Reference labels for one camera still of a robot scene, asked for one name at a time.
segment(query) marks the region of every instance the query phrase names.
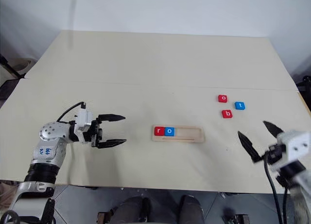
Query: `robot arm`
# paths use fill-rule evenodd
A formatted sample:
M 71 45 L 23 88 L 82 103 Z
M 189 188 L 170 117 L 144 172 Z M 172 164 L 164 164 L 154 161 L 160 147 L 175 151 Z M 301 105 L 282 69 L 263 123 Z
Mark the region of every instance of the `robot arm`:
M 253 148 L 251 141 L 241 132 L 238 132 L 239 139 L 243 148 L 251 156 L 254 163 L 264 160 L 264 163 L 270 165 L 273 172 L 277 172 L 276 177 L 279 184 L 290 191 L 294 202 L 295 223 L 311 223 L 311 172 L 306 170 L 298 160 L 309 153 L 311 145 L 311 133 L 300 131 L 283 132 L 272 123 L 264 121 L 268 131 L 277 139 L 277 144 L 269 147 L 263 156 L 259 156 Z M 283 214 L 283 220 L 280 214 L 277 198 L 276 207 L 278 210 L 279 223 L 287 223 L 286 214 Z
M 74 121 L 63 122 L 61 118 L 74 107 L 81 105 Z M 56 176 L 66 156 L 68 143 L 91 142 L 92 147 L 109 148 L 126 142 L 125 139 L 111 139 L 101 142 L 102 121 L 119 121 L 119 115 L 93 115 L 86 110 L 84 102 L 68 109 L 55 122 L 45 124 L 39 131 L 39 143 L 34 148 L 33 159 L 24 182 L 20 183 L 17 193 L 3 215 L 0 223 L 51 224 L 55 201 L 53 197 Z

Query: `table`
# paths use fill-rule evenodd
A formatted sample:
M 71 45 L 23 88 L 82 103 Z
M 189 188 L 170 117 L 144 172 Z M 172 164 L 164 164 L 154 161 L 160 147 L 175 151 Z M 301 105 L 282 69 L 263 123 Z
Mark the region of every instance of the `table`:
M 111 149 L 70 144 L 58 184 L 271 193 L 237 131 L 262 154 L 276 141 L 263 120 L 311 130 L 266 38 L 62 31 L 0 109 L 0 178 L 23 180 L 40 127 L 79 101 L 95 116 L 126 116 L 104 123 L 104 133 L 128 141 Z M 235 101 L 246 109 L 235 110 Z M 224 109 L 232 119 L 222 118 Z M 154 142 L 154 124 L 201 126 L 206 141 Z

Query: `person's leg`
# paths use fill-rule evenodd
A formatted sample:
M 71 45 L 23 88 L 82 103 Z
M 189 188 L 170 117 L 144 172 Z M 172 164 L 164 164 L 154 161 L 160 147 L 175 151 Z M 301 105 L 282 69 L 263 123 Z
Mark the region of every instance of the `person's leg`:
M 203 210 L 197 199 L 185 195 L 180 201 L 180 206 L 178 224 L 204 224 Z
M 142 198 L 131 197 L 125 200 L 111 217 L 110 224 L 137 223 L 141 211 Z

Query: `blue letter block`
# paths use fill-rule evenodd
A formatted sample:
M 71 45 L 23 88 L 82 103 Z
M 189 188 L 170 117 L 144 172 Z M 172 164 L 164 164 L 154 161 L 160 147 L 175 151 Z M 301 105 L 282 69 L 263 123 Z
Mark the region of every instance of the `blue letter block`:
M 234 105 L 237 110 L 245 110 L 245 104 L 243 102 L 235 102 Z
M 167 127 L 165 128 L 165 135 L 168 137 L 173 137 L 175 134 L 175 128 Z

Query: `floor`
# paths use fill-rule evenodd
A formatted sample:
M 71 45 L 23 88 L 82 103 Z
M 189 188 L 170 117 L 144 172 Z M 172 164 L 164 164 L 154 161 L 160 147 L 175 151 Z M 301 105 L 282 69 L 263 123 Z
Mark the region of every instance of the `floor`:
M 196 197 L 201 203 L 207 224 L 224 224 L 222 215 L 225 208 L 237 214 L 248 214 L 251 224 L 278 223 L 275 203 L 271 194 L 225 194 L 218 192 L 154 190 L 127 188 L 89 188 L 76 186 L 57 186 L 54 194 L 57 224 L 96 223 L 98 212 L 109 211 L 122 201 L 133 196 L 148 197 L 152 212 L 165 222 L 175 217 L 180 198 L 184 194 Z M 283 195 L 279 195 L 282 204 Z M 294 223 L 292 201 L 287 203 L 288 224 Z

